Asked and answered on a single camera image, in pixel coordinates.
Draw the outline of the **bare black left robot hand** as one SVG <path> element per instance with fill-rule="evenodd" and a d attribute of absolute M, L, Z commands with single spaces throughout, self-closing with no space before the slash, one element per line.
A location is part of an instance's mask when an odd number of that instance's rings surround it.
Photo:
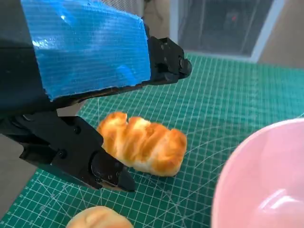
<path fill-rule="evenodd" d="M 136 189 L 97 130 L 59 108 L 173 84 L 191 71 L 180 46 L 99 0 L 0 3 L 0 132 L 22 145 L 22 160 L 70 183 Z"/>

